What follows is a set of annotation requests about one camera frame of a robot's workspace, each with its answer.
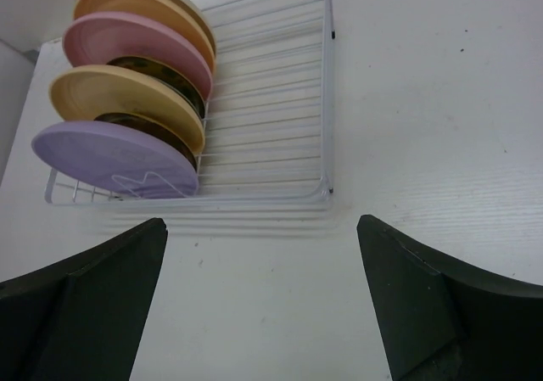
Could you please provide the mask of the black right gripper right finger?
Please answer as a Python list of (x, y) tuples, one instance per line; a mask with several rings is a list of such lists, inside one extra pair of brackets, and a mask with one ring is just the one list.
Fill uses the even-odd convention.
[(540, 380), (542, 287), (468, 264), (375, 216), (357, 224), (393, 380)]

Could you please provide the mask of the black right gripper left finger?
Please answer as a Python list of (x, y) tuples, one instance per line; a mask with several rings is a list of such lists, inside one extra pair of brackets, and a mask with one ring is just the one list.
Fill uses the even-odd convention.
[(1, 284), (3, 380), (127, 380), (168, 231), (152, 218)]

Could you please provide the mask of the purple plate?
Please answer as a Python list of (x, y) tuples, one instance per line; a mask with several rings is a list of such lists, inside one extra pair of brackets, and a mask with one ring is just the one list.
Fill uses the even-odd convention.
[(199, 190), (196, 169), (170, 144), (128, 126), (63, 121), (31, 142), (36, 156), (90, 186), (143, 199), (177, 199)]

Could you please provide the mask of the blue patterned dark plate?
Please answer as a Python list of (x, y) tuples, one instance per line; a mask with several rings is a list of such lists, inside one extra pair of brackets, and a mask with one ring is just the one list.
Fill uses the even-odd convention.
[(143, 115), (117, 112), (99, 115), (95, 118), (95, 121), (129, 127), (155, 137), (181, 153), (189, 161), (194, 170), (198, 170), (198, 163), (191, 149), (174, 132), (155, 120), (151, 120)]

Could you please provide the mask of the pale yellow plate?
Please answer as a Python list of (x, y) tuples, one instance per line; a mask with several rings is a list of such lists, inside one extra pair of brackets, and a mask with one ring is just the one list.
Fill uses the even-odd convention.
[(175, 133), (194, 154), (204, 150), (203, 123), (192, 105), (163, 82), (134, 70), (106, 64), (75, 67), (51, 82), (49, 97), (63, 120), (141, 115)]

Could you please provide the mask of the white wire dish rack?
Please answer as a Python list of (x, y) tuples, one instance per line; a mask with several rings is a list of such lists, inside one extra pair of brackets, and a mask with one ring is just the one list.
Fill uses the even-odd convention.
[(158, 174), (118, 176), (119, 191), (51, 171), (53, 205), (221, 208), (325, 201), (333, 191), (332, 0), (195, 0), (218, 44), (199, 191)]

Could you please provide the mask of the yellow patterned dark plate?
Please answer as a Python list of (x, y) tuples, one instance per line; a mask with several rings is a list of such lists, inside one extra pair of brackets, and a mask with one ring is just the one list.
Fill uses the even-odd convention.
[(204, 99), (197, 88), (186, 76), (168, 65), (138, 56), (124, 56), (112, 59), (107, 65), (133, 70), (153, 77), (185, 98), (201, 120), (205, 117)]

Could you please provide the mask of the pink plate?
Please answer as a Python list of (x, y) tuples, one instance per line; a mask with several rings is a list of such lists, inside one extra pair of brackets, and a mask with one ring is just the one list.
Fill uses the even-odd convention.
[(68, 27), (62, 46), (74, 67), (138, 56), (165, 64), (186, 76), (205, 100), (213, 89), (210, 66), (193, 43), (141, 15), (113, 11), (86, 14)]

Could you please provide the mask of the orange plate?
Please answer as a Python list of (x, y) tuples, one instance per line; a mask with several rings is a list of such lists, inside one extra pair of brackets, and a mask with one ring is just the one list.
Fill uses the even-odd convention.
[(97, 12), (123, 12), (159, 22), (185, 37), (203, 56), (211, 73), (216, 69), (216, 53), (210, 38), (189, 12), (169, 0), (76, 0), (73, 18)]

